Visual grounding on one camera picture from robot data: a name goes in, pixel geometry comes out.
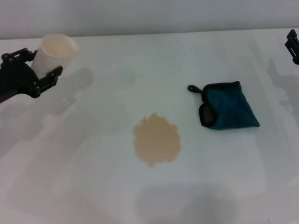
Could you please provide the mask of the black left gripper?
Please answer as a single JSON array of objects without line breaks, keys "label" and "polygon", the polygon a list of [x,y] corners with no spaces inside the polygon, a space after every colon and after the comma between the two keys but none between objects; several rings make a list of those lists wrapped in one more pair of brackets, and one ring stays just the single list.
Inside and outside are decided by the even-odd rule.
[{"label": "black left gripper", "polygon": [[27,48],[5,53],[1,56],[3,65],[0,69],[0,102],[4,102],[18,94],[25,94],[32,98],[40,95],[57,84],[63,67],[59,66],[38,79],[35,72],[25,62],[31,62],[38,50]]}]

